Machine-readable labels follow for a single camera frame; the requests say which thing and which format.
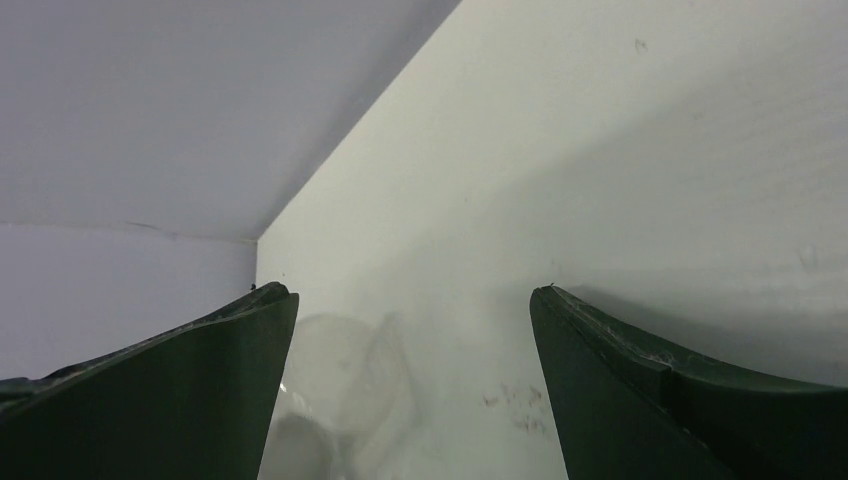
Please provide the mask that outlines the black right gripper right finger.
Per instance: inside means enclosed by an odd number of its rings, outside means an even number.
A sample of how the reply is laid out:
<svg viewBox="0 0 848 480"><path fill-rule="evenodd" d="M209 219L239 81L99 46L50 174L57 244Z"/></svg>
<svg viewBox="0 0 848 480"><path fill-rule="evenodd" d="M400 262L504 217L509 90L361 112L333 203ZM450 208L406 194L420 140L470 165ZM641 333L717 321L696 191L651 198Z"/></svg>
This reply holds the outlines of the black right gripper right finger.
<svg viewBox="0 0 848 480"><path fill-rule="evenodd" d="M847 391L723 362L553 285L529 313L572 479L843 479Z"/></svg>

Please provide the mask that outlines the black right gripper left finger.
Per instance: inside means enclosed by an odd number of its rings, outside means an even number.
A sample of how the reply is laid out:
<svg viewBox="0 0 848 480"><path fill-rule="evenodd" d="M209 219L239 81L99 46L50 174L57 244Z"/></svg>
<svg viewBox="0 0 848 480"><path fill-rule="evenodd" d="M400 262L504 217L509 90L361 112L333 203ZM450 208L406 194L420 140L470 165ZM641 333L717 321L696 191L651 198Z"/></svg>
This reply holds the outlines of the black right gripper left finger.
<svg viewBox="0 0 848 480"><path fill-rule="evenodd" d="M5 479L254 479L299 297L278 282L45 377L1 383Z"/></svg>

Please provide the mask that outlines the clear bottle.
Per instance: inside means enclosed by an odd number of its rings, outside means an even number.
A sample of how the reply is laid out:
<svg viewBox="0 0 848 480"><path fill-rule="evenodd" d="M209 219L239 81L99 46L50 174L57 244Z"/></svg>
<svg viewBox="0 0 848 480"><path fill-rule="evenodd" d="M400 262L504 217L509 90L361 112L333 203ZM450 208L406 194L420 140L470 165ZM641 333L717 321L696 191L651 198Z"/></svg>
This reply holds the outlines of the clear bottle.
<svg viewBox="0 0 848 480"><path fill-rule="evenodd" d="M414 426L400 323L334 314L297 321L261 479L378 479Z"/></svg>

